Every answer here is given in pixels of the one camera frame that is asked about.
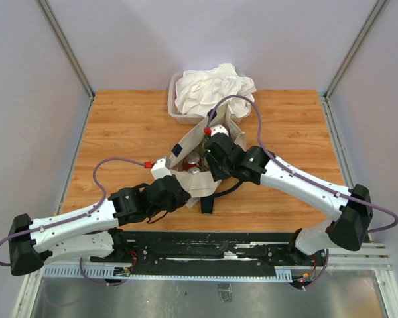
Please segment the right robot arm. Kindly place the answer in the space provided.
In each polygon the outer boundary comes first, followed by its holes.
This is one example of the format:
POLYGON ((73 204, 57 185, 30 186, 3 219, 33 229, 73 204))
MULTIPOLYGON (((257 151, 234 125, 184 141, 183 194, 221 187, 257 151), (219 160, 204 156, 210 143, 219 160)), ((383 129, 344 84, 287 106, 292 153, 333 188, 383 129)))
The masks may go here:
POLYGON ((215 180, 233 177, 241 182, 277 189, 325 214, 324 222, 298 229, 287 249, 288 259, 304 264, 321 250, 359 251, 367 235, 373 209, 368 188, 331 184, 307 174, 260 146, 243 150, 223 133, 204 144, 205 158, 215 180))

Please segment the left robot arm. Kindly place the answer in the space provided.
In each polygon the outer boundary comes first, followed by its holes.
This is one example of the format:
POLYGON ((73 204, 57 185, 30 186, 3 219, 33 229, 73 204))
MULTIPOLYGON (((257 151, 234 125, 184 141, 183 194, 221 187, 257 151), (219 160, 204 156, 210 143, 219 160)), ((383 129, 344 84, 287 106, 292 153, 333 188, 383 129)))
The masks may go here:
POLYGON ((43 267, 51 247, 94 231, 140 223, 161 211, 173 212, 186 205, 191 195, 174 176, 152 184, 125 187, 104 201, 49 219, 31 219, 26 213, 13 219, 9 236, 11 274, 22 276, 43 267))

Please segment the clear glass bottle green cap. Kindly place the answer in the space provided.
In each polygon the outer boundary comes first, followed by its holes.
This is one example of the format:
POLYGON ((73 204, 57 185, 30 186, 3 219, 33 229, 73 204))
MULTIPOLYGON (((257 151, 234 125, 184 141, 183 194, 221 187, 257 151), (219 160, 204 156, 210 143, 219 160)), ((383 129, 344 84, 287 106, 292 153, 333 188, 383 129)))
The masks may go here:
POLYGON ((204 138, 202 139, 202 142, 200 143, 200 149, 202 152, 206 151, 205 144, 209 140, 209 138, 210 138, 209 136, 205 135, 204 138))

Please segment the cream canvas tote bag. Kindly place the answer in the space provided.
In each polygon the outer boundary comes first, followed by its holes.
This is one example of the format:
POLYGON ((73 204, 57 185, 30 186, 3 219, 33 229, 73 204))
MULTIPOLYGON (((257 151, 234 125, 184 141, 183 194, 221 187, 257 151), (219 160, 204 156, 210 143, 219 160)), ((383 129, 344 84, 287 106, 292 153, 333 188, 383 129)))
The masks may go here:
MULTIPOLYGON (((200 203, 203 214, 213 213, 216 190, 222 182, 213 179, 205 158, 204 144, 208 136, 205 135, 204 129, 207 122, 208 118, 203 118, 186 133, 181 141, 175 144, 169 157, 171 171, 191 195, 186 206, 191 208, 200 203)), ((215 112, 210 128, 212 133, 224 133, 243 150, 246 149, 246 134, 225 107, 215 112)))

